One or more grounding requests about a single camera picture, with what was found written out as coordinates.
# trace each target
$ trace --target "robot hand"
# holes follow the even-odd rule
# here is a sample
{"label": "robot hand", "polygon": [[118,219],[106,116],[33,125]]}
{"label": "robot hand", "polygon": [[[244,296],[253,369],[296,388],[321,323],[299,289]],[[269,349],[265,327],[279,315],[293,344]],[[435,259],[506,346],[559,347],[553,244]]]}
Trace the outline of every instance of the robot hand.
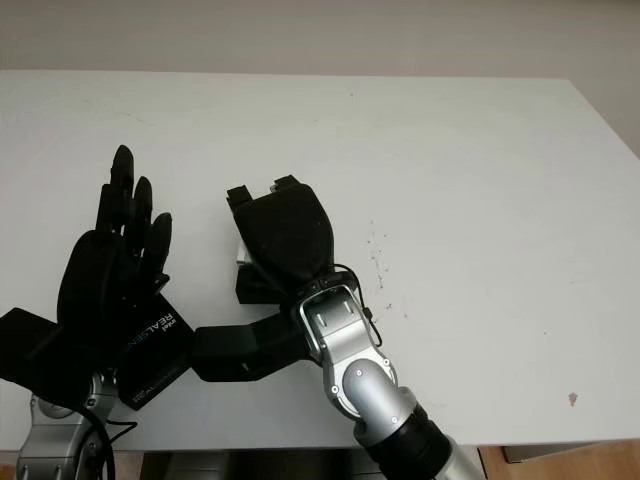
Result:
{"label": "robot hand", "polygon": [[151,225],[151,184],[141,177],[135,193],[133,185],[133,156],[121,146],[96,227],[80,237],[64,273],[58,323],[19,308],[0,318],[0,377],[33,392],[18,479],[101,478],[104,461],[115,478],[103,425],[117,398],[114,372],[138,307],[169,280],[171,216]]}
{"label": "robot hand", "polygon": [[255,380],[312,360],[323,368],[326,396],[355,421],[355,438],[387,478],[483,479],[411,391],[398,387],[373,340],[377,330],[355,273],[333,262],[331,224],[313,190],[289,176],[271,192],[254,200],[238,187],[228,201],[246,249],[238,298],[279,303],[280,314],[250,326],[198,329],[196,373],[207,381]]}

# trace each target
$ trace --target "white wall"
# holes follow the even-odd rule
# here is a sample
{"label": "white wall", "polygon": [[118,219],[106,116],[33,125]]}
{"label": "white wall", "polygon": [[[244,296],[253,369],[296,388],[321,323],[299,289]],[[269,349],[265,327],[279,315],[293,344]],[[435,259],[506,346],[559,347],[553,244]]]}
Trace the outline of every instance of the white wall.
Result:
{"label": "white wall", "polygon": [[640,155],[635,0],[0,0],[0,68],[562,77]]}

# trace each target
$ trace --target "black cable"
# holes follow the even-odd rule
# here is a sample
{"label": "black cable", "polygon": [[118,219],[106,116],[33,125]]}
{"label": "black cable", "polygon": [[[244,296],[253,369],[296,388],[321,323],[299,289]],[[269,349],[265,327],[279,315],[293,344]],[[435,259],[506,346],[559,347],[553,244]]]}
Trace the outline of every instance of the black cable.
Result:
{"label": "black cable", "polygon": [[[107,434],[104,425],[95,413],[85,407],[79,408],[78,413],[87,419],[91,424],[91,428],[95,430],[98,438],[100,439],[105,461],[107,463],[107,480],[116,480],[116,462],[113,457],[113,448],[111,448],[111,440],[109,439],[109,435]],[[100,472],[99,477],[102,476],[101,465],[102,462],[98,462],[98,471]]]}
{"label": "black cable", "polygon": [[116,435],[111,437],[111,439],[110,439],[111,443],[115,442],[117,439],[119,439],[120,437],[126,435],[127,433],[129,433],[131,430],[133,430],[134,428],[136,428],[138,426],[138,422],[117,422],[115,420],[109,420],[109,419],[107,419],[105,421],[105,423],[107,425],[119,425],[119,426],[126,426],[127,427],[124,430],[122,430],[121,432],[118,432]]}
{"label": "black cable", "polygon": [[332,268],[342,268],[343,270],[346,270],[347,272],[349,272],[355,279],[356,287],[358,288],[358,296],[360,297],[360,306],[362,307],[362,311],[364,312],[365,317],[367,317],[367,320],[369,321],[369,325],[371,326],[371,329],[374,331],[374,333],[376,334],[376,337],[378,338],[378,341],[376,342],[376,347],[381,347],[382,335],[380,335],[380,332],[378,331],[378,327],[376,327],[376,324],[373,323],[373,314],[371,313],[371,310],[369,310],[369,308],[364,304],[364,295],[362,294],[360,279],[356,275],[356,272],[354,272],[351,268],[347,267],[346,265],[343,265],[342,263],[331,263],[329,264],[329,266]]}

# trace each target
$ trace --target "table surface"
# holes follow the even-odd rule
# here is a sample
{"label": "table surface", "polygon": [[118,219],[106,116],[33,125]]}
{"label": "table surface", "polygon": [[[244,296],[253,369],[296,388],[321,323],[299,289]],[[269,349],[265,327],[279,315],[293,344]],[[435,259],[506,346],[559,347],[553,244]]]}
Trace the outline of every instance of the table surface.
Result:
{"label": "table surface", "polygon": [[[5,71],[0,115],[0,312],[55,319],[126,144],[173,214],[167,298],[193,327],[262,318],[235,298],[225,194],[294,174],[401,384],[459,443],[640,436],[640,163],[569,82]],[[188,372],[138,413],[117,407],[141,425],[116,447],[352,446],[321,376]],[[18,449],[29,393],[0,390],[0,449]]]}

